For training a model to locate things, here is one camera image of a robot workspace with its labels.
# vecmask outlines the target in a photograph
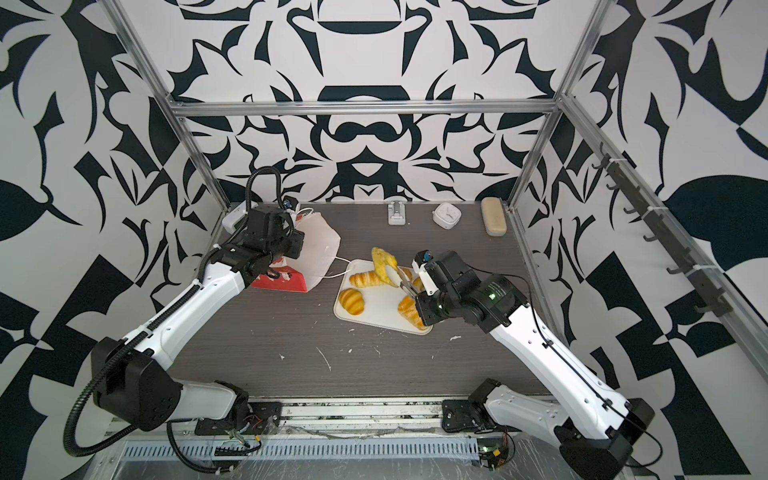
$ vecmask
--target croissant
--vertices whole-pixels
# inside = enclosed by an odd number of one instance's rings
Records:
[[[344,310],[359,315],[366,309],[366,302],[362,299],[362,293],[359,290],[348,288],[339,294],[339,303]]]
[[[397,260],[395,257],[393,257],[391,253],[387,253],[378,247],[373,247],[371,249],[371,257],[373,258],[373,269],[381,281],[387,285],[397,286],[389,279],[386,274],[387,265],[395,269],[397,268]]]
[[[376,272],[373,270],[370,272],[355,273],[349,278],[349,282],[352,284],[352,286],[356,286],[357,288],[387,285],[387,283],[380,279],[379,276],[376,275]]]
[[[413,286],[416,288],[416,291],[419,292],[419,293],[421,293],[424,290],[426,290],[424,288],[424,283],[422,282],[422,278],[420,276],[417,276],[416,280],[413,280]]]
[[[416,310],[416,301],[410,296],[402,299],[402,302],[397,306],[397,313],[399,313],[402,318],[408,320],[417,329],[427,329],[427,327],[424,326],[422,318],[419,316],[419,312]]]

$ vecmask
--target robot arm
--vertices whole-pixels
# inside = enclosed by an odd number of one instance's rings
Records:
[[[452,251],[438,257],[420,252],[413,268],[425,286],[415,298],[425,325],[452,317],[478,325],[521,359],[559,403],[520,395],[491,379],[470,400],[497,424],[559,447],[583,478],[614,478],[654,410],[644,400],[627,400],[605,385],[551,334],[525,305],[525,296],[502,275],[481,281]]]
[[[123,339],[100,341],[91,351],[93,378],[65,424],[65,451],[73,456],[90,455],[136,428],[150,431],[177,419],[219,421],[215,427],[218,432],[242,429],[246,425],[247,392],[224,382],[172,379],[167,369],[219,308],[257,276],[274,274],[270,270],[274,259],[297,258],[303,238],[304,234],[293,227],[289,211],[264,205],[249,208],[235,233],[204,257],[198,278],[173,302]],[[97,445],[81,447],[74,433],[91,394],[97,406],[131,426]]]

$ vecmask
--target small white timer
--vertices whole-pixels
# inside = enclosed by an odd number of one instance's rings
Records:
[[[462,211],[451,204],[439,204],[432,212],[432,219],[440,227],[451,230],[462,217]]]

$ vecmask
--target ventilation grille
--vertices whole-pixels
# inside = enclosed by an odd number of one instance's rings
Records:
[[[214,442],[188,440],[181,451],[190,458],[211,459]],[[166,441],[133,441],[127,444],[123,460],[162,461],[175,458]],[[475,439],[296,439],[264,440],[261,450],[249,460],[363,460],[371,458],[455,458],[478,459]]]

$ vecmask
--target white stain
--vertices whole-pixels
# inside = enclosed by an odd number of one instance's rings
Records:
[[[318,352],[320,352],[320,355],[323,355],[323,352],[322,352],[322,351],[320,351],[320,349],[319,349],[319,348],[317,348],[317,347],[315,347],[315,348],[317,349],[317,351],[318,351]],[[326,358],[326,356],[325,356],[325,355],[323,355],[323,360],[325,360],[325,361],[326,361],[326,365],[328,366],[328,371],[330,372],[330,371],[331,371],[331,364],[330,364],[330,363],[328,363],[328,359]]]

